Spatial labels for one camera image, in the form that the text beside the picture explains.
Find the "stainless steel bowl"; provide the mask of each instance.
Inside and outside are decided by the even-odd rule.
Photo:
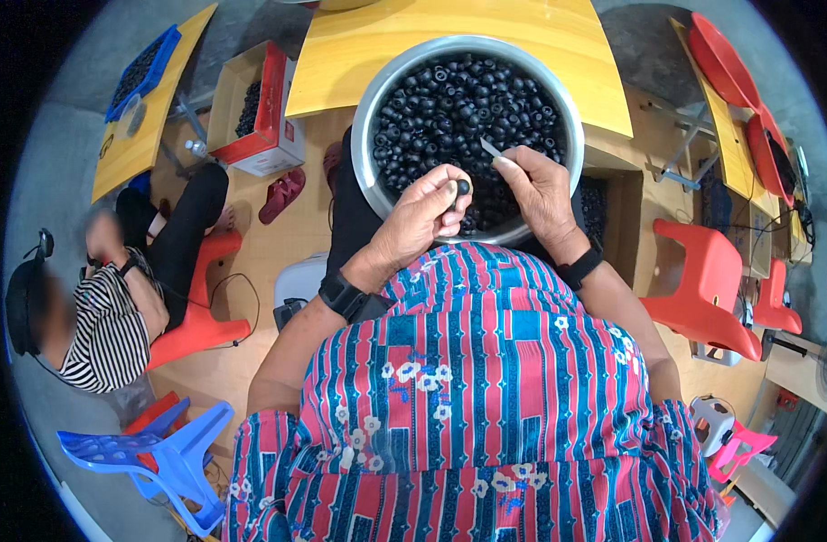
[[[356,179],[374,212],[385,220],[394,206],[394,197],[377,182],[378,168],[372,158],[374,135],[379,128],[377,118],[380,104],[384,102],[395,82],[402,76],[406,76],[415,66],[434,57],[452,53],[473,53],[505,60],[527,72],[531,78],[539,82],[542,90],[551,95],[561,112],[564,131],[567,134],[567,163],[564,165],[570,171],[570,193],[575,192],[581,175],[585,136],[581,129],[579,111],[561,81],[546,68],[545,64],[515,45],[485,36],[447,36],[419,43],[392,59],[368,83],[362,100],[356,107],[350,150],[353,154]],[[521,217],[518,217],[490,232],[477,232],[469,237],[439,238],[438,241],[442,243],[479,241],[513,246],[529,236],[527,224]]]

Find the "black pants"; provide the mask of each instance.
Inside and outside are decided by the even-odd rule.
[[[184,319],[202,237],[224,211],[228,185],[224,168],[217,164],[200,168],[184,189],[166,226],[149,246],[145,236],[158,210],[134,188],[125,188],[118,194],[115,211],[125,245],[145,254],[154,277],[164,289],[164,304],[169,311],[167,331],[177,328]]]
[[[332,246],[326,263],[326,273],[337,272],[360,248],[371,241],[383,220],[374,213],[362,195],[356,181],[352,155],[350,154],[350,128],[344,134],[341,162],[335,176],[335,205],[332,209]],[[581,192],[577,190],[570,199],[576,223],[587,232],[582,216]],[[536,238],[531,237],[515,247],[533,254],[553,268],[555,262]]]

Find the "small knife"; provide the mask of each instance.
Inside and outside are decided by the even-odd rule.
[[[495,146],[486,141],[485,138],[479,138],[479,144],[483,146],[486,153],[491,154],[495,158],[501,155],[501,151],[497,150]]]

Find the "finger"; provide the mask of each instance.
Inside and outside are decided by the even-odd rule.
[[[441,164],[431,169],[431,171],[419,179],[416,179],[416,181],[404,191],[398,201],[399,203],[406,203],[422,200],[427,194],[445,186],[450,180],[460,179],[471,182],[471,176],[465,173],[463,169],[456,168],[451,164]]]
[[[471,203],[473,203],[473,196],[470,194],[458,196],[456,198],[456,211],[460,212],[463,216],[464,212],[467,211],[467,208],[471,206]]]
[[[491,165],[504,177],[509,188],[516,194],[516,198],[523,197],[528,190],[534,188],[530,185],[528,174],[512,159],[504,156],[496,156]]]
[[[458,211],[447,211],[444,214],[440,215],[440,222],[441,226],[453,225],[458,224],[464,218],[463,212]]]
[[[547,157],[545,154],[540,154],[534,149],[524,145],[505,150],[503,156],[516,162],[516,164],[530,174],[530,179],[534,181],[554,179],[561,171],[567,171],[562,165]]]
[[[462,225],[458,222],[453,225],[445,225],[438,230],[438,234],[435,237],[454,237],[458,235],[461,230]]]
[[[439,217],[456,199],[458,183],[449,180],[441,188],[426,194],[421,200],[411,203],[418,220],[432,221]]]

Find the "black cap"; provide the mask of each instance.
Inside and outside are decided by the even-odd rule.
[[[10,276],[7,287],[7,328],[10,341],[19,355],[39,355],[39,347],[31,331],[31,318],[39,318],[47,308],[47,292],[43,262],[31,259],[21,264]]]

